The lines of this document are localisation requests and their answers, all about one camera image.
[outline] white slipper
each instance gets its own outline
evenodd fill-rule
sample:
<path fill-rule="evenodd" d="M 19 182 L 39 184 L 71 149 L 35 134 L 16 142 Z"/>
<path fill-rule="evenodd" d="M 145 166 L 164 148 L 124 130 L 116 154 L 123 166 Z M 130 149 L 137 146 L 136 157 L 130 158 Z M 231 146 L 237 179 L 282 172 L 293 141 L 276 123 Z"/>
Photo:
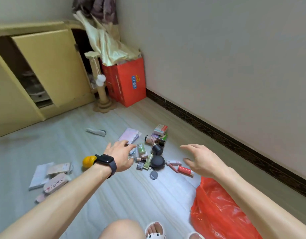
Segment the white slipper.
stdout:
<path fill-rule="evenodd" d="M 200 237 L 201 239 L 205 239 L 205 238 L 204 238 L 200 233 L 198 233 L 198 232 L 192 232 L 192 233 L 188 234 L 187 239 L 189 239 L 190 236 L 193 235 L 193 234 L 198 234 L 199 237 Z"/>
<path fill-rule="evenodd" d="M 158 222 L 158 221 L 151 222 L 150 224 L 148 224 L 146 229 L 145 229 L 145 231 L 144 231 L 144 233 L 146 234 L 146 232 L 148 231 L 148 228 L 150 227 L 150 225 L 155 224 L 156 222 Z M 166 234 L 165 234 L 164 227 L 163 227 L 163 225 L 160 222 L 158 222 L 158 223 L 162 227 L 163 234 L 161 235 L 161 234 L 155 232 L 155 233 L 152 233 L 152 234 L 148 234 L 148 236 L 146 238 L 149 238 L 149 239 L 166 239 Z"/>

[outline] cabinet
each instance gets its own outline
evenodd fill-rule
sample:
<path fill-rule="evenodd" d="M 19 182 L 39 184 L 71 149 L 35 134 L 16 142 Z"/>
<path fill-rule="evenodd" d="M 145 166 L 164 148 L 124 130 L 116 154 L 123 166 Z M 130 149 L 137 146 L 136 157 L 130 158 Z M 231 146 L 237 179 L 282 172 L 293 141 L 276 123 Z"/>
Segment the cabinet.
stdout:
<path fill-rule="evenodd" d="M 70 25 L 83 29 L 75 22 L 0 27 L 0 136 L 95 100 Z M 41 88 L 38 100 L 29 79 Z"/>

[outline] dark baseboard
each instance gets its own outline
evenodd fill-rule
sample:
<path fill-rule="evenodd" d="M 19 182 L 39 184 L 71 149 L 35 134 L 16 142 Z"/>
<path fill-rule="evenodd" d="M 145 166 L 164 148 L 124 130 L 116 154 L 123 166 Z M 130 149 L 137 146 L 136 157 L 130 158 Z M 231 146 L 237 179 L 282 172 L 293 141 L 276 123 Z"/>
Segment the dark baseboard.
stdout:
<path fill-rule="evenodd" d="M 247 147 L 243 143 L 235 140 L 234 138 L 230 137 L 219 129 L 211 126 L 210 124 L 197 118 L 191 113 L 174 105 L 168 100 L 165 100 L 154 92 L 146 89 L 146 95 L 148 98 L 150 98 L 160 106 L 164 107 L 168 111 L 172 112 L 174 115 L 178 116 L 182 120 L 186 121 L 193 127 L 197 128 L 199 131 L 205 133 L 207 136 L 210 136 L 215 141 L 229 148 L 242 158 L 254 164 L 256 167 L 260 168 L 261 170 L 264 170 L 266 173 L 270 174 L 274 178 L 278 179 L 285 185 L 291 187 L 292 189 L 306 197 L 306 180 L 302 177 L 278 165 L 269 158 Z"/>

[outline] cabinet door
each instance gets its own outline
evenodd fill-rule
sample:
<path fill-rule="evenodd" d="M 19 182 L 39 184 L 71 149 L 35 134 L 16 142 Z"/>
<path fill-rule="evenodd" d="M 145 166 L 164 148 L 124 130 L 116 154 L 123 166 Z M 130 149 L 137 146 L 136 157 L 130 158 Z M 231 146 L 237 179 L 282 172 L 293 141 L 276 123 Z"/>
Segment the cabinet door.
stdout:
<path fill-rule="evenodd" d="M 12 37 L 56 106 L 90 93 L 71 30 Z"/>
<path fill-rule="evenodd" d="M 42 120 L 42 113 L 0 56 L 0 136 Z"/>

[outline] cat scratching post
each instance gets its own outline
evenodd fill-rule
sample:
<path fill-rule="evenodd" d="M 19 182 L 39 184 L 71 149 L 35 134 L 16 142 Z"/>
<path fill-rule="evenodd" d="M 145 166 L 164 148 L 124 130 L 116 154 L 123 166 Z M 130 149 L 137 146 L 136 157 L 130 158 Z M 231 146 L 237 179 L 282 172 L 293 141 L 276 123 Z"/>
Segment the cat scratching post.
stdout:
<path fill-rule="evenodd" d="M 96 82 L 96 88 L 99 93 L 99 100 L 96 102 L 93 110 L 95 112 L 107 113 L 110 110 L 116 108 L 115 102 L 112 102 L 109 97 L 107 97 L 105 92 L 105 76 L 101 74 L 100 64 L 99 64 L 99 53 L 98 52 L 87 52 L 84 54 L 90 61 L 93 77 Z"/>

